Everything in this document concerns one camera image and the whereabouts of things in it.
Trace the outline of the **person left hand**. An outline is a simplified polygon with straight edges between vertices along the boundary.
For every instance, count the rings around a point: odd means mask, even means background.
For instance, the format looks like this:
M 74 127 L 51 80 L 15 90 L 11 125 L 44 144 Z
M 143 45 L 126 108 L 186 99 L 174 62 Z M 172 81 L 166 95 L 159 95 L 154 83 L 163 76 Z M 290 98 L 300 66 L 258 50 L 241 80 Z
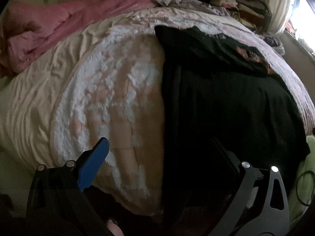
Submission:
M 123 236 L 122 230 L 119 226 L 113 222 L 113 220 L 109 219 L 107 222 L 107 228 L 111 231 L 114 236 Z

